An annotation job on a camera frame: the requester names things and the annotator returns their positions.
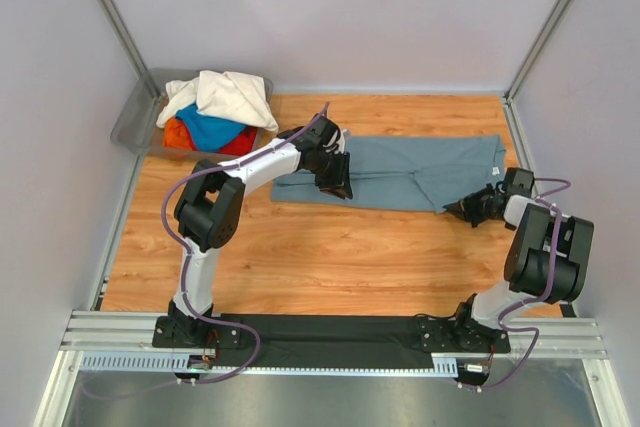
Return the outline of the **grey-blue t shirt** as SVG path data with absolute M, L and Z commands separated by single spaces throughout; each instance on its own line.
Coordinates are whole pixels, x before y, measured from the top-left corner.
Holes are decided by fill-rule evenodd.
M 360 136 L 347 142 L 353 198 L 319 191 L 307 171 L 273 182 L 274 202 L 373 210 L 436 212 L 504 178 L 506 147 L 498 135 Z

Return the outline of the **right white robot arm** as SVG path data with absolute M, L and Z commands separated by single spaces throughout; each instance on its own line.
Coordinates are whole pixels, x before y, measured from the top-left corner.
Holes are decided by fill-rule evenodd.
M 503 279 L 454 314 L 450 337 L 462 350 L 500 338 L 509 320 L 533 307 L 574 301 L 584 287 L 594 224 L 563 214 L 545 194 L 535 196 L 537 180 L 529 170 L 509 168 L 503 180 L 445 206 L 472 227 L 502 220 L 515 232 Z

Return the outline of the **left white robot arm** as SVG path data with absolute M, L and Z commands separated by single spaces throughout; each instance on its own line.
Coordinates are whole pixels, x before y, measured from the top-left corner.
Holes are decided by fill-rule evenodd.
M 306 170 L 322 193 L 353 197 L 346 133 L 325 115 L 278 134 L 266 146 L 232 161 L 196 164 L 174 208 L 178 230 L 167 232 L 182 246 L 179 287 L 169 304 L 167 321 L 188 348 L 209 339 L 211 287 L 222 248 L 236 233 L 245 198 L 282 176 Z

